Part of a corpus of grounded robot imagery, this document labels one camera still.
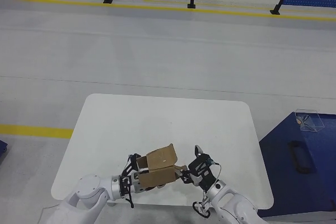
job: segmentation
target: box flap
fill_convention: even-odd
[[[148,153],[146,157],[150,172],[155,172],[156,170],[164,167],[173,166],[178,160],[173,144],[154,150]]]
[[[137,158],[137,165],[140,169],[144,169],[148,167],[148,163],[147,163],[147,157],[146,156],[142,156],[140,158]]]
[[[174,173],[174,167],[166,167],[157,170],[156,172],[148,172],[138,175],[139,182],[144,188],[155,187],[167,183],[174,182],[177,178]]]

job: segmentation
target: gray floor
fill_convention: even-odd
[[[244,101],[261,139],[298,108],[336,114],[336,22],[0,3],[0,123],[74,128],[92,93]],[[36,223],[68,140],[0,138],[0,223]],[[98,223],[162,220],[207,222],[122,204]]]

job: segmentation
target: black handle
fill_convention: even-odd
[[[312,173],[311,168],[303,167],[298,162],[297,156],[295,154],[295,148],[299,147],[300,143],[298,141],[291,141],[287,145],[289,146],[290,153],[291,153],[291,156],[292,156],[292,161],[293,161],[293,164],[295,166],[296,171],[299,172],[300,174],[310,174],[310,173]]]

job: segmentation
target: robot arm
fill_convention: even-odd
[[[218,219],[226,224],[267,224],[261,219],[258,209],[247,197],[239,194],[236,190],[225,184],[224,181],[215,178],[210,170],[210,166],[219,165],[214,162],[208,154],[204,154],[199,146],[195,146],[196,159],[188,165],[189,170],[183,171],[180,177],[184,183],[193,183],[200,178],[199,187],[203,189],[204,196],[201,202],[194,202],[193,209],[204,218],[210,216],[209,207],[213,207]],[[219,201],[226,195],[233,197],[222,207]]]
[[[130,155],[130,164],[120,175],[102,179],[97,175],[87,175],[81,178],[72,193],[70,193],[56,208],[54,213],[46,221],[47,224],[93,224],[104,205],[128,196],[127,200],[133,208],[131,193],[141,193],[153,188],[140,186],[139,171],[136,159],[138,154]],[[81,201],[87,209],[77,208]]]

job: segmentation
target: cardboard box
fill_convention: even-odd
[[[177,160],[173,144],[138,158],[138,167],[140,169],[148,168],[147,173],[138,175],[141,186],[148,188],[175,182],[178,179],[175,169],[180,168],[174,165]]]

